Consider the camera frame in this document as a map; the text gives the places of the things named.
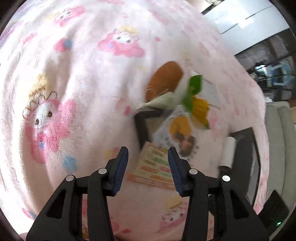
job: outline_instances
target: round metal pin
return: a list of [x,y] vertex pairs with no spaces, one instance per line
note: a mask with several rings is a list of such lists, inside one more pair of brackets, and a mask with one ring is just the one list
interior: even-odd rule
[[106,168],[101,168],[99,170],[99,174],[105,174],[107,172],[107,169]]
[[66,181],[70,182],[74,179],[74,177],[72,175],[69,175],[66,177]]
[[198,173],[198,170],[194,169],[194,168],[191,168],[189,170],[189,173],[192,174],[192,175],[196,175]]
[[225,175],[225,176],[222,177],[222,180],[225,181],[225,182],[229,182],[230,177]]

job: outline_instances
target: white paper roll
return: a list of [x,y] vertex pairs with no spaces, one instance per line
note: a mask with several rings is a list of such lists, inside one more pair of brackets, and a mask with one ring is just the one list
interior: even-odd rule
[[233,158],[236,148],[236,139],[233,137],[226,137],[224,142],[224,150],[219,169],[221,171],[229,171],[232,168]]

